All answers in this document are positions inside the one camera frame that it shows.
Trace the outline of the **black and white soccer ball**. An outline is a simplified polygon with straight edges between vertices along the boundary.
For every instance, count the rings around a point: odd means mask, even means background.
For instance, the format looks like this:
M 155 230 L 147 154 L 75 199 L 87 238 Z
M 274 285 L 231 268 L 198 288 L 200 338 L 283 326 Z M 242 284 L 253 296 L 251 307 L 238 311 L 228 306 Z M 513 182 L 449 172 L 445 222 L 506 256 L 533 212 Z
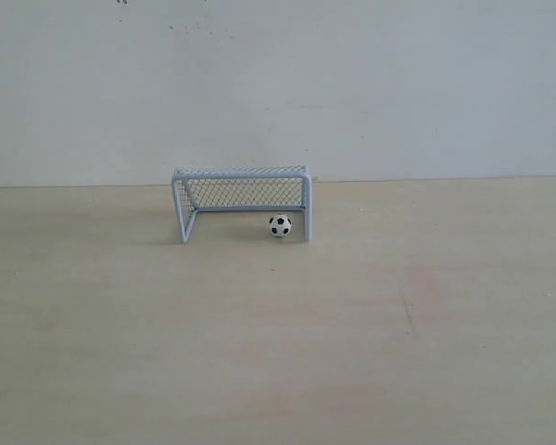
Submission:
M 292 231 L 292 221 L 287 214 L 275 214 L 269 219 L 269 228 L 272 237 L 286 237 Z

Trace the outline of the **small white soccer goal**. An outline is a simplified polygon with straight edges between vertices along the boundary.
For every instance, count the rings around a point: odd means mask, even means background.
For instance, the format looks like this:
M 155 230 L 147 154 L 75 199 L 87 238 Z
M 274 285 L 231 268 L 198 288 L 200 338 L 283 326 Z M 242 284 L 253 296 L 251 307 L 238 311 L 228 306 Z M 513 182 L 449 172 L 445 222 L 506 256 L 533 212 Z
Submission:
M 313 180 L 306 165 L 177 168 L 171 191 L 184 243 L 199 214 L 240 211 L 300 212 L 304 239 L 312 239 Z

